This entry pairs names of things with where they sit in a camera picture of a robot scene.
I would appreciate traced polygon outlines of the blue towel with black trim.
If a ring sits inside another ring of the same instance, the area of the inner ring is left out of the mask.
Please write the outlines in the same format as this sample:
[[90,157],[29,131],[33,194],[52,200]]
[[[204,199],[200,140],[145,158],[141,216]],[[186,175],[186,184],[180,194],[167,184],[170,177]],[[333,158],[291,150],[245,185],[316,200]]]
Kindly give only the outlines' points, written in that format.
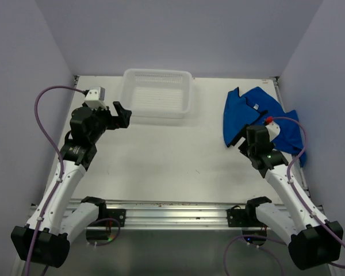
[[247,110],[257,110],[247,104],[247,99],[240,96],[239,87],[227,94],[224,112],[223,112],[223,139],[225,143],[225,130],[229,127],[234,127],[241,130],[242,126],[242,113]]

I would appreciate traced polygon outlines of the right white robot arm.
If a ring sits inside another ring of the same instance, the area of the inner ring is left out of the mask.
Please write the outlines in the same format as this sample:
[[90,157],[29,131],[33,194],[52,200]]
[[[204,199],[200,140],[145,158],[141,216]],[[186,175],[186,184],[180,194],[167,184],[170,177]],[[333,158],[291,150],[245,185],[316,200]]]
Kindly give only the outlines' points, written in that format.
[[293,263],[306,270],[339,259],[343,228],[318,210],[292,172],[305,150],[288,161],[277,146],[282,137],[302,139],[301,131],[294,118],[268,116],[261,123],[237,123],[224,135],[228,146],[244,139],[240,153],[275,190],[289,213],[282,214],[269,198],[262,196],[247,201],[242,218],[249,225],[270,227],[287,246]]

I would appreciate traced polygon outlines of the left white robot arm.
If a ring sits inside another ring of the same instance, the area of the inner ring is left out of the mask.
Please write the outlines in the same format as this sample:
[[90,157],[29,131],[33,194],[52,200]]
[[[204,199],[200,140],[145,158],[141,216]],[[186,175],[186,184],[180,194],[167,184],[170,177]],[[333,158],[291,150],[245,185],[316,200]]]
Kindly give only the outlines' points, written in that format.
[[90,225],[120,226],[108,215],[105,200],[87,196],[64,217],[75,188],[88,171],[96,153],[96,142],[106,130],[129,127],[132,112],[118,101],[109,107],[86,105],[71,113],[70,130],[60,150],[55,175],[39,206],[23,227],[14,227],[11,240],[21,260],[59,268],[67,259],[72,242]]

